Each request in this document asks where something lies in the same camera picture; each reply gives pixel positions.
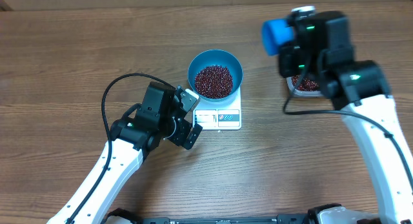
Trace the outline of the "blue plastic measuring scoop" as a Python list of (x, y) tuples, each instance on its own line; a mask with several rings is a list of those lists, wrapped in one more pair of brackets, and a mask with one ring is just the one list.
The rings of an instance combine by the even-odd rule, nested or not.
[(285, 43), (294, 40), (294, 31), (286, 19), (265, 21), (261, 29), (262, 42), (269, 56), (279, 54), (279, 49)]

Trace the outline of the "white digital kitchen scale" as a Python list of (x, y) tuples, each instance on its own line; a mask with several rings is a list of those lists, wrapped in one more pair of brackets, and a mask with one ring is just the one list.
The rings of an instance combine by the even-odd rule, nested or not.
[(201, 98), (194, 109), (193, 124), (203, 130), (239, 130), (242, 127), (241, 89), (223, 100)]

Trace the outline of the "clear plastic container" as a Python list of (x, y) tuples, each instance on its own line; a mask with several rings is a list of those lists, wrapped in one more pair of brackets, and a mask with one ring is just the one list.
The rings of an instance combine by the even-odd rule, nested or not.
[[(287, 78), (287, 85), (290, 91), (293, 91), (294, 86), (292, 83), (292, 77)], [(322, 93), (320, 91), (302, 91), (302, 90), (295, 90), (294, 91), (295, 97), (322, 97)]]

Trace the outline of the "teal metal bowl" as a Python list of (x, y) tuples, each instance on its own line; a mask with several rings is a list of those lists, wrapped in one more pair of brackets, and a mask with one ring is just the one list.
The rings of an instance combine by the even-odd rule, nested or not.
[[(189, 65), (188, 82), (189, 82), (190, 87), (194, 90), (195, 93), (199, 94), (195, 90), (195, 86), (194, 86), (196, 75), (206, 66), (211, 66), (211, 65), (226, 66), (229, 69), (233, 77), (233, 84), (234, 84), (230, 95), (234, 94), (238, 89), (240, 89), (242, 81), (243, 81), (243, 68), (239, 60), (230, 52), (219, 50), (219, 49), (213, 49), (213, 50), (207, 50), (207, 51), (204, 51), (198, 54)], [(210, 98), (203, 97), (202, 95), (200, 95), (200, 97), (204, 99), (210, 99)], [(216, 101), (223, 100), (223, 99), (226, 99), (227, 97), (224, 97), (221, 99), (213, 99), (213, 100), (216, 100)]]

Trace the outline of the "red beans in container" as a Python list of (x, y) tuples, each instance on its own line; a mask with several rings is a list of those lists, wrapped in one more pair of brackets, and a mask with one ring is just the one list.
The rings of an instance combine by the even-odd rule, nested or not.
[[(292, 86), (294, 87), (299, 81), (299, 76), (293, 76), (291, 77), (291, 80)], [(296, 89), (304, 92), (315, 92), (319, 90), (319, 85), (315, 81), (312, 81), (308, 78), (304, 78), (301, 84)]]

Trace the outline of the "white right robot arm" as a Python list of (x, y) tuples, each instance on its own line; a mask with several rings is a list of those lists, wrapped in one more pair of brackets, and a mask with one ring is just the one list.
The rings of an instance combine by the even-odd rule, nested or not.
[(367, 166), (379, 211), (369, 214), (332, 203), (297, 217), (300, 223), (411, 223), (412, 153), (399, 125), (396, 103), (374, 61), (357, 61), (347, 16), (340, 11), (295, 8), (261, 29), (268, 55), (284, 78), (309, 76), (331, 100)]

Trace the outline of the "red beans in bowl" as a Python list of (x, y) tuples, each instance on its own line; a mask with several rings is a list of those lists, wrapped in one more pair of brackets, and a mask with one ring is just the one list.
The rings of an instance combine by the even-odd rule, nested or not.
[(233, 77), (226, 66), (211, 65), (202, 69), (195, 77), (195, 90), (203, 97), (221, 99), (231, 94)]

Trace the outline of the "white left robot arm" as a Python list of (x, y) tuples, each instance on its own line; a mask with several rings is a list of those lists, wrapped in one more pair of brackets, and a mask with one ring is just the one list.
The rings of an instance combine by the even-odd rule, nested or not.
[(190, 89), (151, 82), (142, 103), (109, 127), (109, 139), (93, 169), (67, 204), (49, 222), (102, 223), (129, 178), (162, 140), (190, 150), (202, 128), (186, 115), (199, 96)]

